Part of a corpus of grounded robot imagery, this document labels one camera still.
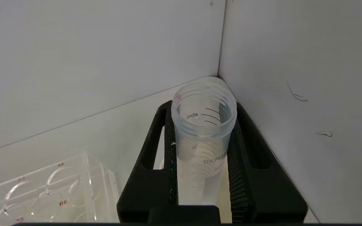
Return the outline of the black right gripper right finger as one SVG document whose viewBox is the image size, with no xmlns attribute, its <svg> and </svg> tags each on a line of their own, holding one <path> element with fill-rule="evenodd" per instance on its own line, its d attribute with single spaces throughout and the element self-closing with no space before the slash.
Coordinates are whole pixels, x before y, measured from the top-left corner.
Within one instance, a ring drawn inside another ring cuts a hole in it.
<svg viewBox="0 0 362 226">
<path fill-rule="evenodd" d="M 240 103 L 227 158 L 233 224 L 304 222 L 306 201 Z"/>
</svg>

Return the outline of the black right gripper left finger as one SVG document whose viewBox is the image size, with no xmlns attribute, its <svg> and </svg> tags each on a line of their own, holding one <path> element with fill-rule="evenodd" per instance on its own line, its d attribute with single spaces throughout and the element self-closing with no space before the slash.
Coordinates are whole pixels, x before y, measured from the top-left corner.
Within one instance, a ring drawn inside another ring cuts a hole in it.
<svg viewBox="0 0 362 226">
<path fill-rule="evenodd" d="M 144 144 L 125 184 L 118 203 L 121 223 L 147 223 L 149 211 L 178 204 L 175 128 L 172 101 L 156 111 Z M 161 132 L 164 131 L 164 167 L 153 169 Z"/>
</svg>

